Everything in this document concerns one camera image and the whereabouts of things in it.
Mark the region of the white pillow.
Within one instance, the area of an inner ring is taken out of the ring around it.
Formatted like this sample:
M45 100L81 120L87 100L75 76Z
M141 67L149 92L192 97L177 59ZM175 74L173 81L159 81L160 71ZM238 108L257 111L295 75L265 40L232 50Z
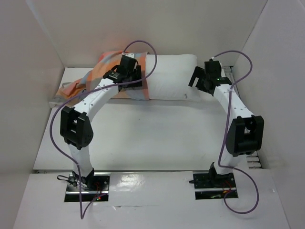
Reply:
M199 102L200 93L188 85L196 66L193 54L158 55L157 65L142 87L123 89L114 98Z

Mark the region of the orange grey checked pillowcase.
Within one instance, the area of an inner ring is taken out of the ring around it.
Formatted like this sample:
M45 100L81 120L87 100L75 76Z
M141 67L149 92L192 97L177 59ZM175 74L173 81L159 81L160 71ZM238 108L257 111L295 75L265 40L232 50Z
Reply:
M120 63L122 51L105 52L100 56L99 62L95 67L87 72L82 78L74 81L63 83L58 89L55 96L49 101L50 108L61 105L68 99L93 90L102 79L103 75ZM122 89L115 98L149 100L149 91L147 81L142 81L142 86Z

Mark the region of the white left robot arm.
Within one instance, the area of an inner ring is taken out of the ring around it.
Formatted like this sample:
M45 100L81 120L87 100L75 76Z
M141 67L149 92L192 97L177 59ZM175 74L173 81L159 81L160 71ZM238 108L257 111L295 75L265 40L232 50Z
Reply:
M112 67L98 80L94 92L87 95L73 107L65 106L61 110L60 135L68 145L73 166L73 177L83 190L95 187L94 169L90 162L89 144L93 139L91 121L98 111L125 85L124 82L142 78L141 66L134 54L124 54L119 64Z

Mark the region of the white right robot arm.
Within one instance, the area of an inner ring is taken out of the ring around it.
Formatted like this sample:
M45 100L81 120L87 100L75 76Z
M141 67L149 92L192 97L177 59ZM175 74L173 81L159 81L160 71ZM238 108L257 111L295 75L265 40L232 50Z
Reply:
M204 68L195 67L189 86L212 95L228 117L222 154L211 164L208 173L194 174L191 183L195 188L232 187L233 168L262 146L264 119L246 108L229 78L222 76L219 61L209 60Z

